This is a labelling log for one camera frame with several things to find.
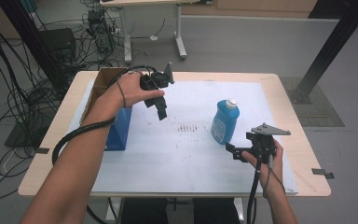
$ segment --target concrete floor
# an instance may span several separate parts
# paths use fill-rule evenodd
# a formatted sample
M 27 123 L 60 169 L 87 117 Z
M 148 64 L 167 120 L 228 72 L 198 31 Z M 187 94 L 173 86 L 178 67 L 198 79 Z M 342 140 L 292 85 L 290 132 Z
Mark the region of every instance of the concrete floor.
M 178 58 L 173 38 L 163 37 L 154 42 L 133 39 L 132 64 L 163 68 L 166 62 L 173 62 L 174 71 L 303 77 L 337 21 L 185 16 L 182 23 L 188 54 L 185 61 Z M 173 30 L 174 22 L 167 21 L 162 33 Z M 21 48 L 16 50 L 24 55 Z M 27 77 L 18 62 L 12 62 L 19 82 L 26 89 Z M 32 59 L 31 65 L 36 71 Z M 328 180 L 331 196 L 292 197 L 290 202 L 299 223 L 358 223 L 358 28 L 318 84 L 345 127 L 309 127 L 305 132 L 322 168 L 334 173 L 336 178 Z M 7 111 L 6 100 L 7 87 L 0 75 L 0 116 Z M 14 119 L 5 119 L 0 124 L 0 159 L 9 150 L 3 142 L 14 123 Z M 18 161 L 11 159 L 7 167 Z M 19 170 L 30 161 L 21 164 Z M 0 195 L 17 188 L 22 177 L 5 179 L 0 184 Z M 0 199 L 0 223 L 19 222 L 30 201 L 17 193 Z M 105 201 L 91 200 L 90 205 L 103 217 Z M 171 223 L 191 223 L 191 205 L 181 205 L 176 212 L 171 207 L 169 210 Z M 257 211 L 256 223 L 271 223 L 266 201 L 259 200 Z M 86 215 L 84 223 L 94 222 Z

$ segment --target white desk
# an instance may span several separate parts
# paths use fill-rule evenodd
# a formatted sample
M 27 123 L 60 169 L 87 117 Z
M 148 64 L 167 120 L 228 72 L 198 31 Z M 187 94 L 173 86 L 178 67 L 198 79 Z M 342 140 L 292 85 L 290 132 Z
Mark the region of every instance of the white desk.
M 82 97 L 84 96 L 84 92 L 89 85 L 90 81 L 93 80 L 97 75 L 97 72 L 80 72 L 76 75 L 76 78 L 71 85 L 69 91 L 67 92 L 65 99 L 62 102 L 62 105 L 53 120 L 45 139 L 42 142 L 41 147 L 46 148 L 54 148 L 57 142 L 65 136 L 65 133 L 68 131 L 68 127 L 73 119 L 73 116 L 80 104 Z M 231 81 L 231 82 L 254 82 L 259 83 L 263 89 L 263 92 L 267 98 L 268 107 L 271 111 L 273 120 L 275 121 L 275 125 L 285 130 L 290 130 L 292 135 L 290 136 L 282 136 L 281 141 L 284 145 L 285 153 L 290 161 L 293 174 L 296 180 L 296 185 L 298 187 L 298 194 L 296 196 L 327 196 L 330 194 L 330 188 L 328 183 L 323 175 L 314 175 L 311 171 L 311 168 L 320 168 L 319 163 L 317 162 L 315 155 L 312 151 L 310 143 L 308 142 L 307 136 L 304 134 L 304 131 L 296 117 L 296 113 L 292 108 L 286 92 L 284 91 L 282 84 L 279 78 L 272 74 L 240 74 L 240 73 L 173 73 L 176 81 L 180 80 L 192 80 L 192 81 L 205 81 L 205 80 L 214 80 L 214 81 Z M 168 105 L 168 114 L 170 115 L 170 108 L 174 107 L 174 103 L 172 101 L 167 101 Z M 148 108 L 147 112 L 152 113 L 157 118 L 157 110 L 153 107 Z M 166 154 L 167 157 L 172 157 L 175 159 L 175 148 L 167 149 L 169 153 Z M 19 187 L 19 194 L 35 196 L 37 191 L 40 189 L 44 180 L 46 179 L 48 172 L 50 171 L 51 164 L 51 151 L 48 154 L 36 154 L 34 160 L 27 171 L 24 179 L 21 182 Z M 149 155 L 153 155 L 153 148 L 149 150 L 150 153 L 145 153 L 145 150 L 140 151 L 140 153 L 146 158 Z M 233 161 L 231 155 L 228 152 L 224 152 L 222 156 L 226 157 L 222 161 L 233 163 L 235 166 L 238 165 L 239 169 L 245 166 L 245 164 L 239 161 Z M 205 155 L 205 157 L 198 156 L 200 160 L 203 161 L 200 164 L 208 165 L 206 163 L 207 160 L 212 159 L 211 156 Z M 104 162 L 108 164 L 111 162 L 111 158 L 106 156 L 103 158 Z M 126 167 L 123 166 L 123 170 L 120 172 L 128 172 Z M 145 167 L 144 172 L 139 172 L 136 179 L 134 179 L 134 184 L 143 185 L 143 181 L 150 181 L 150 185 L 148 185 L 145 189 L 139 190 L 137 192 L 113 192 L 111 189 L 102 189 L 95 190 L 91 193 L 91 196 L 102 196 L 102 197 L 135 197 L 135 196 L 161 196 L 161 197 L 197 197 L 197 196 L 230 196 L 230 197 L 243 197 L 246 196 L 246 191 L 237 190 L 237 191 L 227 191 L 224 186 L 221 189 L 225 191 L 216 192 L 213 190 L 209 190 L 206 188 L 204 191 L 191 191 L 191 190 L 182 190 L 172 185 L 172 188 L 168 191 L 161 190 L 150 190 L 150 186 L 153 185 L 153 176 L 145 176 L 146 173 L 150 174 L 150 171 L 146 170 Z M 178 172 L 189 171 L 185 168 L 178 167 Z M 188 173 L 191 177 L 192 175 L 197 173 L 197 170 L 193 170 L 194 173 Z M 208 183 L 211 182 L 203 182 L 201 184 L 205 184 L 208 187 Z M 115 185 L 120 188 L 119 182 L 115 180 L 111 180 L 111 182 L 106 183 L 107 185 Z
M 131 37 L 127 32 L 126 27 L 126 14 L 124 11 L 124 7 L 127 6 L 141 6 L 141 5 L 161 5 L 161 4 L 176 4 L 176 32 L 174 33 L 174 37 L 176 40 L 176 45 L 179 49 L 179 55 L 184 60 L 187 57 L 185 45 L 182 40 L 182 7 L 183 3 L 195 3 L 199 0 L 113 0 L 108 2 L 101 1 L 102 7 L 117 7 L 118 13 L 120 15 L 121 20 L 121 29 L 124 35 L 124 61 L 126 63 L 131 63 Z

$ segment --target floor mat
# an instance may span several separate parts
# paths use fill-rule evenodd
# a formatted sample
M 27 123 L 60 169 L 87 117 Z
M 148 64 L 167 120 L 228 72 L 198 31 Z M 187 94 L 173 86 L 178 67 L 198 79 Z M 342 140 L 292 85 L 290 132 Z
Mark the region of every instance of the floor mat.
M 286 91 L 290 91 L 297 87 L 301 79 L 301 77 L 281 77 L 281 82 Z M 310 93 L 310 102 L 309 105 L 292 104 L 303 127 L 345 127 L 318 85 Z

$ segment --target table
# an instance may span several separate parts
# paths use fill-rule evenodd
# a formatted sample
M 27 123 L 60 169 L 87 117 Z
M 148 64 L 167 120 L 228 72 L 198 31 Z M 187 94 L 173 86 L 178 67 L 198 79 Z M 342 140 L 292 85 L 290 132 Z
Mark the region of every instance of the table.
M 127 6 L 141 6 L 141 5 L 163 5 L 163 4 L 176 4 L 176 32 L 174 33 L 176 45 L 179 49 L 179 55 L 184 60 L 187 57 L 187 53 L 185 50 L 185 45 L 183 44 L 182 36 L 181 36 L 181 15 L 182 15 L 182 7 L 183 3 L 195 3 L 199 0 L 112 0 L 108 2 L 101 1 L 100 4 L 102 7 L 117 7 L 118 13 L 120 15 L 121 20 L 121 29 L 124 35 L 124 61 L 128 64 L 132 61 L 131 56 L 131 38 L 127 32 L 126 27 L 126 15 L 124 11 L 124 7 Z
M 97 76 L 98 72 L 80 72 L 76 75 L 70 89 L 68 90 L 62 105 L 52 121 L 50 128 L 41 144 L 41 147 L 54 148 L 57 142 L 65 136 L 71 123 L 73 115 L 90 81 Z M 174 72 L 174 79 L 191 81 L 230 81 L 230 82 L 254 82 L 262 86 L 271 110 L 275 125 L 290 130 L 292 135 L 282 136 L 281 141 L 285 153 L 291 163 L 293 174 L 298 187 L 296 196 L 328 196 L 331 189 L 323 175 L 314 175 L 311 168 L 320 168 L 320 165 L 312 151 L 310 143 L 305 135 L 292 105 L 279 78 L 273 74 L 245 74 L 245 73 L 188 73 Z M 35 196 L 43 181 L 50 171 L 51 153 L 36 154 L 34 160 L 23 178 L 19 187 L 19 194 L 24 196 Z M 246 193 L 192 193 L 192 192 L 160 192 L 155 193 L 113 193 L 92 192 L 91 196 L 99 197 L 126 197 L 126 196 L 160 196 L 160 197 L 197 197 L 197 196 L 230 196 L 243 197 Z

